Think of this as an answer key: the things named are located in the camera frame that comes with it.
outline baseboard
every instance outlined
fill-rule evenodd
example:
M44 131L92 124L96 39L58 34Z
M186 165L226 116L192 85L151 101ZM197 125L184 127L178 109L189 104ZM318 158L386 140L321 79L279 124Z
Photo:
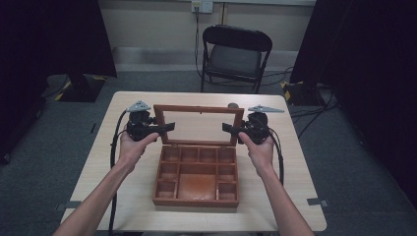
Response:
M112 50L116 71L192 71L196 70L194 50L115 47ZM294 66L298 51L272 51L266 71L284 71ZM199 50L198 68L203 51Z

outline person's right hand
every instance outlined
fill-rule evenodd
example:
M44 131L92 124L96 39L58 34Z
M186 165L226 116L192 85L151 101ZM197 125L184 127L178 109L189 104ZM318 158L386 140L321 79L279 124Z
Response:
M120 154L117 162L127 164L130 167L129 173L132 172L136 163L144 154L147 145L151 144L158 137L158 133L152 133L141 141L135 142L127 132L123 132L120 136Z
M240 140L248 147L248 155L257 169L260 177L268 171L273 171L273 140L268 137L261 145L256 145L251 138L243 132L239 133Z

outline black chair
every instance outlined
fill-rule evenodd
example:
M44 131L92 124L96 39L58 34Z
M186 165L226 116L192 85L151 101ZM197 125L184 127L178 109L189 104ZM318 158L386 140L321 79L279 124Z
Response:
M258 93L272 41L263 32L226 25L208 27L203 32L205 52L200 92L204 91L205 74L253 83ZM213 45L209 54L209 45Z

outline table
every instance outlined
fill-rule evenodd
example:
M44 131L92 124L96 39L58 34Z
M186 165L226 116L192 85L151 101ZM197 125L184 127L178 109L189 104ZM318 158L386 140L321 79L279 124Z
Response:
M101 127L92 145L86 165L74 190L71 201L82 201L109 171L110 143L120 114L138 100L150 107L154 104L199 105L225 107L230 102L247 109L261 104L283 109L284 113L268 113L268 125L277 131L284 157L284 187L294 204L314 231L324 231L327 223L320 205L309 206L307 199L317 197L306 160L298 142L285 100L278 95L142 92L119 91L110 102ZM245 111L244 119L251 113ZM122 124L126 124L125 115ZM161 150L161 140L150 144L135 171L127 177L118 191L114 230L124 231L276 231L277 226L261 178L248 157L246 146L237 145L240 205L229 210L201 210L177 207L158 208L153 204L154 180ZM277 157L273 163L278 171ZM111 206L98 229L107 230ZM64 213L64 220L72 209Z

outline electrical outlet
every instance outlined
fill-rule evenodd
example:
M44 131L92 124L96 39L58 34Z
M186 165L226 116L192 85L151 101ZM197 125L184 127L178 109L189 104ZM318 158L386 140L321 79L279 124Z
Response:
M199 12L203 12L202 1L191 1L191 12L196 12L196 9L199 9Z
M203 9L203 13L212 13L212 2L211 1L203 1L202 9Z

